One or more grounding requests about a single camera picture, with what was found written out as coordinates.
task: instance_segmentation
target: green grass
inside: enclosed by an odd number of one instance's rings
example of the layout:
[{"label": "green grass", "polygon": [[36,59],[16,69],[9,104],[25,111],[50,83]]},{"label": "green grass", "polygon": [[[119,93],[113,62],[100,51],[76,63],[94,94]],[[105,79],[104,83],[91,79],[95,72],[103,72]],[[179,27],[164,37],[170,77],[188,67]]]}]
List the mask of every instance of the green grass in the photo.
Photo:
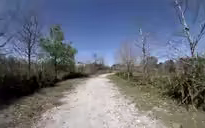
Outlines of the green grass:
[{"label": "green grass", "polygon": [[205,112],[186,110],[184,106],[179,106],[169,97],[162,95],[162,90],[156,87],[137,85],[116,75],[109,78],[124,95],[131,98],[141,112],[162,120],[167,126],[172,127],[177,123],[183,128],[205,128]]},{"label": "green grass", "polygon": [[63,92],[70,91],[80,81],[83,79],[60,82],[55,87],[42,89],[5,106],[0,109],[0,128],[30,128],[46,110],[61,105],[58,100],[63,97]]}]

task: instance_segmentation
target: tree trunk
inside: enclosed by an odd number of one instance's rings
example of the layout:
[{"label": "tree trunk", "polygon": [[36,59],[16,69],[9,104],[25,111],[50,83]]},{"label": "tree trunk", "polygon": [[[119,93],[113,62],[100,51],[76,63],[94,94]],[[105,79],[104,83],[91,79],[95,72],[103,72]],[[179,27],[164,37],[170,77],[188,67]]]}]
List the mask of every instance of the tree trunk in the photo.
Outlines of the tree trunk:
[{"label": "tree trunk", "polygon": [[30,70],[31,70],[31,60],[30,60],[30,54],[28,55],[28,78],[30,78]]},{"label": "tree trunk", "polygon": [[58,71],[57,71],[57,57],[54,58],[54,67],[55,67],[55,79],[57,79]]}]

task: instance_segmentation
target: green tree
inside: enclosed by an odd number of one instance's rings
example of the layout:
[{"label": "green tree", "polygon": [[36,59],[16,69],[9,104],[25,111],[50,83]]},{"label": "green tree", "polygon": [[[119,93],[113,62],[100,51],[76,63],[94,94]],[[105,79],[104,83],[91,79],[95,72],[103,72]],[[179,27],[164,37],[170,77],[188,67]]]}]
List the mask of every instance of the green tree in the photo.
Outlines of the green tree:
[{"label": "green tree", "polygon": [[71,46],[72,43],[65,42],[64,33],[60,25],[50,28],[49,37],[41,39],[42,48],[49,53],[54,64],[55,78],[58,74],[58,66],[73,68],[77,50]]}]

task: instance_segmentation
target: white gravel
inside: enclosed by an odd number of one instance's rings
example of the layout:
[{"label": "white gravel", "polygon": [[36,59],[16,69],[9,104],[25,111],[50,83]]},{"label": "white gravel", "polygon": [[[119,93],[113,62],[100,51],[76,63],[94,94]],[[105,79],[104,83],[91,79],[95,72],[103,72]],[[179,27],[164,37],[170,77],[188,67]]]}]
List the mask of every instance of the white gravel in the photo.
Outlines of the white gravel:
[{"label": "white gravel", "polygon": [[138,111],[107,75],[90,78],[65,94],[64,104],[44,113],[33,128],[165,128]]}]

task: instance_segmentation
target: dry grass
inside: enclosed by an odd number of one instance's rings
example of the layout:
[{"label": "dry grass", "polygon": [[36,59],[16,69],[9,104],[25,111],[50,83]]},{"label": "dry grass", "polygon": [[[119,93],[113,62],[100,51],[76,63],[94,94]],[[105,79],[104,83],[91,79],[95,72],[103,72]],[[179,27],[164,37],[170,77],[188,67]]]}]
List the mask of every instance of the dry grass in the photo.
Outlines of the dry grass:
[{"label": "dry grass", "polygon": [[193,109],[186,110],[168,97],[164,97],[154,86],[135,86],[135,84],[115,75],[110,79],[120,91],[130,97],[140,111],[162,120],[167,126],[180,124],[183,128],[205,128],[205,113]]},{"label": "dry grass", "polygon": [[58,99],[74,88],[83,79],[73,79],[58,83],[26,96],[14,104],[0,108],[0,128],[30,128],[47,109],[60,105]]}]

